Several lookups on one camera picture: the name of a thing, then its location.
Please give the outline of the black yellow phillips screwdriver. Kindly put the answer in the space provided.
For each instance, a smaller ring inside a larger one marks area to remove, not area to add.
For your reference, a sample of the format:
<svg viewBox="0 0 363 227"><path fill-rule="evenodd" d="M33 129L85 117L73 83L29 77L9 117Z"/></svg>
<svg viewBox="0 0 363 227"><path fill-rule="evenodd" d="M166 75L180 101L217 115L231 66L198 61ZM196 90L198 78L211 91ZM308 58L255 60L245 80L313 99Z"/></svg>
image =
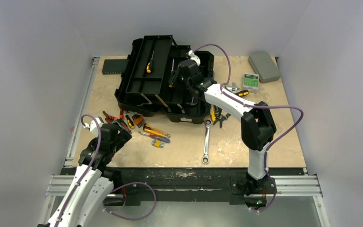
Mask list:
<svg viewBox="0 0 363 227"><path fill-rule="evenodd" d="M174 86L174 81L175 81L175 77L174 77L174 75L175 75L174 63L175 63L175 58L173 58L173 60L172 60L171 74L170 74L170 77L168 79L169 87L173 87Z"/></svg>

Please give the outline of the steel claw hammer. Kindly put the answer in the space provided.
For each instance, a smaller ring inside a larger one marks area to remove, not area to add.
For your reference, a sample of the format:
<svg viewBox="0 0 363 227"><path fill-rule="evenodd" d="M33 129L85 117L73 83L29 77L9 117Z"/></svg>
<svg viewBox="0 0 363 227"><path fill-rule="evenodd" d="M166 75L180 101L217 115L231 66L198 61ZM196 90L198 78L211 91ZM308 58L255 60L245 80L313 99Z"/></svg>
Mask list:
<svg viewBox="0 0 363 227"><path fill-rule="evenodd" d="M187 105L195 106L195 105L197 105L199 103L200 103L200 99L192 96L191 100L189 102L187 102Z"/></svg>

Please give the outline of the short black yellow screwdriver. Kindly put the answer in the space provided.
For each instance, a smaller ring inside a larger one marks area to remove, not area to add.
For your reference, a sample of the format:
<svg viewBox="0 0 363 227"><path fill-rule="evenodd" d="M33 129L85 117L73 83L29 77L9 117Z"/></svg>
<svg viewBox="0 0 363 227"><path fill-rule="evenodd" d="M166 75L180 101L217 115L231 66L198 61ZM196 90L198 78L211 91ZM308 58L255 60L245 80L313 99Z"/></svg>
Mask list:
<svg viewBox="0 0 363 227"><path fill-rule="evenodd" d="M151 73L153 71L153 65L154 65L154 53L155 51L152 51L151 58L149 59L149 62L146 66L146 73Z"/></svg>

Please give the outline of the black plastic toolbox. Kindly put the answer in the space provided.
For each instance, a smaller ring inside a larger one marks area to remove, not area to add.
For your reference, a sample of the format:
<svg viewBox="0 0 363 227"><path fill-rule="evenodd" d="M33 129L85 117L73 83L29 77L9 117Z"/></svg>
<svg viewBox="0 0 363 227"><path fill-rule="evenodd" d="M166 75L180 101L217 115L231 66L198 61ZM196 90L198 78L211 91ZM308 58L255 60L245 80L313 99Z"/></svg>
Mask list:
<svg viewBox="0 0 363 227"><path fill-rule="evenodd" d="M172 122L202 124L210 113L210 104L200 99L195 106L187 105L192 95L183 89L169 87L172 60L177 66L188 60L188 45L177 45L172 35L146 35L132 42L132 51L127 59L126 71L121 75L119 88L114 96L119 108L152 117L157 112L164 114ZM151 73L146 66L154 53ZM199 71L204 78L214 78L214 55L208 51L196 51L200 58Z"/></svg>

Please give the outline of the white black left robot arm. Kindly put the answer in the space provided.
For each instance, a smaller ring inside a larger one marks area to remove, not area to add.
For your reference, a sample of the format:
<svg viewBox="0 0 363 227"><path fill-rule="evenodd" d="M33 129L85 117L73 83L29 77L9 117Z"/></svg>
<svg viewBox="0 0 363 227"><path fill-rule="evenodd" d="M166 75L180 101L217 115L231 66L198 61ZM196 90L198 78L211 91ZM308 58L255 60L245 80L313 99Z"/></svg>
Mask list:
<svg viewBox="0 0 363 227"><path fill-rule="evenodd" d="M109 193L121 190L119 173L106 169L113 156L132 138L118 123L104 123L80 153L73 180L58 208L43 227L86 227Z"/></svg>

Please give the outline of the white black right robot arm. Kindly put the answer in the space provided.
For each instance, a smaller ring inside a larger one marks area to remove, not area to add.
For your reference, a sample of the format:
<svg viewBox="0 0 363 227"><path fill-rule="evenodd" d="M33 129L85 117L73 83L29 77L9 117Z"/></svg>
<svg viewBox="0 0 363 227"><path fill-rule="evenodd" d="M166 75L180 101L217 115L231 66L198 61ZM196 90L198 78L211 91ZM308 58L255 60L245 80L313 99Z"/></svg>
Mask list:
<svg viewBox="0 0 363 227"><path fill-rule="evenodd" d="M227 91L212 78L204 78L194 60L182 61L168 80L171 87L183 89L194 98L225 110L241 124L241 138L249 149L247 188L259 192L264 188L268 173L268 150L276 133L268 105L253 103Z"/></svg>

